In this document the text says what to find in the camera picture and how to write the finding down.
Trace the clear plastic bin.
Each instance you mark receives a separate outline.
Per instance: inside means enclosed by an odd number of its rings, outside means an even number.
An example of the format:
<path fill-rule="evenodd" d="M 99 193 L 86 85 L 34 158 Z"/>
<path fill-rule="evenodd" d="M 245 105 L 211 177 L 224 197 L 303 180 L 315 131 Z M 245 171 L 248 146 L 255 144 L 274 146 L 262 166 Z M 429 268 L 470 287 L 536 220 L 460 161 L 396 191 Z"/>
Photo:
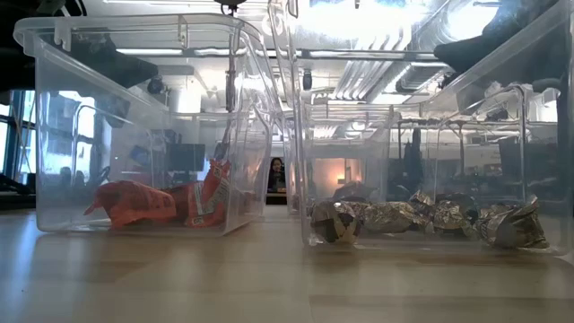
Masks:
<path fill-rule="evenodd" d="M 164 91 L 150 94 L 151 79 L 122 87 L 70 56 L 74 36 L 104 34 L 118 52 L 157 65 Z M 217 13 L 44 17 L 18 21 L 13 36 L 35 60 L 35 92 L 92 97 L 104 120 L 102 160 L 110 167 L 109 181 L 87 188 L 36 185 L 40 230 L 222 236 L 262 213 L 281 107 L 255 26 Z M 169 144 L 204 144 L 204 170 L 168 170 Z M 212 228 L 190 228 L 184 224 L 183 187 L 203 181 L 211 159 L 230 162 L 225 220 Z M 103 208 L 83 214 L 98 187 L 120 180 L 172 195 L 177 218 L 112 229 Z"/>
<path fill-rule="evenodd" d="M 302 216 L 316 201 L 388 195 L 390 132 L 398 114 L 385 105 L 304 105 L 286 111 L 289 203 Z"/>
<path fill-rule="evenodd" d="M 375 233 L 361 222 L 353 244 L 324 242 L 310 227 L 309 215 L 300 215 L 306 245 L 320 248 L 411 249 L 416 251 L 516 251 L 560 255 L 574 246 L 574 0 L 561 0 L 565 14 L 556 7 L 524 28 L 469 71 L 455 71 L 424 51 L 354 51 L 331 49 L 338 38 L 355 32 L 410 25 L 414 31 L 437 28 L 450 42 L 482 33 L 500 7 L 499 0 L 268 0 L 268 23 L 274 39 L 283 90 L 291 111 L 304 105 L 385 105 L 398 114 L 390 132 L 387 200 L 407 202 L 418 190 L 430 196 L 464 193 L 476 203 L 478 217 L 491 205 L 524 204 L 538 198 L 538 218 L 550 247 L 499 249 L 476 238 L 440 233 L 433 218 L 422 230 Z M 526 33 L 537 27 L 550 29 L 565 22 L 566 75 L 569 80 L 570 188 L 561 189 L 559 165 L 552 178 L 514 180 L 503 176 L 498 141 L 516 136 L 521 150 L 527 142 L 556 144 L 557 98 L 560 78 L 503 85 L 489 78 L 491 68 L 506 50 L 526 44 Z M 333 100 L 331 95 L 349 60 L 405 61 L 410 69 L 396 82 L 395 99 L 378 96 L 374 101 Z M 313 86 L 304 91 L 303 71 L 310 69 Z M 350 197 L 322 201 L 370 202 Z"/>

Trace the orange candy pack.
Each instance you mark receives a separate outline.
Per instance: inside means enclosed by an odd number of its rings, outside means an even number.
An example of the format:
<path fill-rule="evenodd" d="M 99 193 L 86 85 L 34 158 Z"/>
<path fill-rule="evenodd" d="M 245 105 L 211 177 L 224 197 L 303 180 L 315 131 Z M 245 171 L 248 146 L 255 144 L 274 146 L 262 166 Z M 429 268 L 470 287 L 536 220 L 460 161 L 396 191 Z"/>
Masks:
<path fill-rule="evenodd" d="M 112 229 L 140 221 L 168 223 L 178 216 L 172 195 L 129 180 L 98 187 L 92 204 L 83 214 L 89 215 L 99 208 L 106 212 Z"/>
<path fill-rule="evenodd" d="M 203 229 L 223 224 L 230 196 L 229 175 L 229 161 L 211 159 L 204 180 L 183 187 L 187 227 Z"/>

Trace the silver wrapper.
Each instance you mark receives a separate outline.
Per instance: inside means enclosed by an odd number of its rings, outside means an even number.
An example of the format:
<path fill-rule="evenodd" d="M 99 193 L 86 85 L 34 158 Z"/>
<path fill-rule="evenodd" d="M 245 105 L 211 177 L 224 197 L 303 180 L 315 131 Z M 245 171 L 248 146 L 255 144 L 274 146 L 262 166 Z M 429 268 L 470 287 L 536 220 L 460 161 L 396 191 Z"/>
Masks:
<path fill-rule="evenodd" d="M 351 201 L 321 201 L 310 207 L 310 227 L 324 242 L 353 244 L 361 233 L 358 207 Z"/>

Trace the large window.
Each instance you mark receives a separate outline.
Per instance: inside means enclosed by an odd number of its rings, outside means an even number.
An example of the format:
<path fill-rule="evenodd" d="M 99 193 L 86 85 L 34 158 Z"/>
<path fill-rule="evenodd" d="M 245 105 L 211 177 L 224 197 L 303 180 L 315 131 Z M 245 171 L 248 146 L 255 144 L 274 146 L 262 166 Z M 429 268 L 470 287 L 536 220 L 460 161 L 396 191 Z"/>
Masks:
<path fill-rule="evenodd" d="M 104 120 L 95 106 L 73 91 L 0 93 L 0 175 L 30 188 L 109 181 Z"/>

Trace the black computer monitor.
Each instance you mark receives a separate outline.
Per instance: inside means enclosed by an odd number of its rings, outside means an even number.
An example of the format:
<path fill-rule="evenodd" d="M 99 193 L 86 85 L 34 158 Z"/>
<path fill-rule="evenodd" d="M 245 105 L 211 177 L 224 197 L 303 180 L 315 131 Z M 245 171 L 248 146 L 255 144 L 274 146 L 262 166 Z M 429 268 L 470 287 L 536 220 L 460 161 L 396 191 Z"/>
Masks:
<path fill-rule="evenodd" d="M 516 136 L 498 141 L 502 174 L 509 179 L 539 180 L 556 176 L 556 144 L 527 142 L 524 150 Z"/>
<path fill-rule="evenodd" d="M 203 171 L 204 144 L 169 144 L 167 146 L 167 167 L 174 171 Z"/>

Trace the black upright panel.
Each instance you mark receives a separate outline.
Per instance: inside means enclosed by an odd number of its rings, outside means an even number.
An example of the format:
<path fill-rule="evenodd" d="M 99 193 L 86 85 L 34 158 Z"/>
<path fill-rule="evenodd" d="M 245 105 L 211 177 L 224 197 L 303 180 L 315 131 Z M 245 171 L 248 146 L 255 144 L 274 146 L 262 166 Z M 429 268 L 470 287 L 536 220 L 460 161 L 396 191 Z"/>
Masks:
<path fill-rule="evenodd" d="M 570 188 L 570 135 L 569 135 L 569 80 L 567 75 L 560 78 L 560 95 L 557 98 L 557 139 L 559 180 L 561 189 L 567 199 L 571 198 Z"/>

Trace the person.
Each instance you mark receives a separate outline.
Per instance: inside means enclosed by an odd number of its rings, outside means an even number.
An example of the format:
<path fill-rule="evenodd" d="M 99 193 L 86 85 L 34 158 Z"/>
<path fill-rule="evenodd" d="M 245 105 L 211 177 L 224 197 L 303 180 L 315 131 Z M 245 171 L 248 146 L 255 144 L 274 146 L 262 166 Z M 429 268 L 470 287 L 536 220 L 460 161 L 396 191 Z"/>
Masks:
<path fill-rule="evenodd" d="M 268 175 L 267 192 L 281 193 L 286 191 L 285 172 L 283 161 L 274 157 L 271 160 L 271 166 Z"/>

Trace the silver ceiling air duct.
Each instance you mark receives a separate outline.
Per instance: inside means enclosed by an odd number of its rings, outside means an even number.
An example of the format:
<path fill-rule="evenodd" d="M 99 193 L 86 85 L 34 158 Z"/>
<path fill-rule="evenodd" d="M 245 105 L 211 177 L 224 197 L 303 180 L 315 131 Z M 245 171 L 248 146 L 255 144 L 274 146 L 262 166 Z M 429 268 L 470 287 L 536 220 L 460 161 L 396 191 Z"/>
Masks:
<path fill-rule="evenodd" d="M 344 50 L 395 50 L 431 52 L 439 44 L 450 41 L 440 29 L 424 27 L 417 31 L 410 25 L 396 25 L 379 31 L 355 32 L 350 37 L 338 38 L 329 45 L 331 49 Z M 333 100 L 372 102 L 378 96 L 390 100 L 399 81 L 410 64 L 391 60 L 349 60 L 331 95 Z"/>

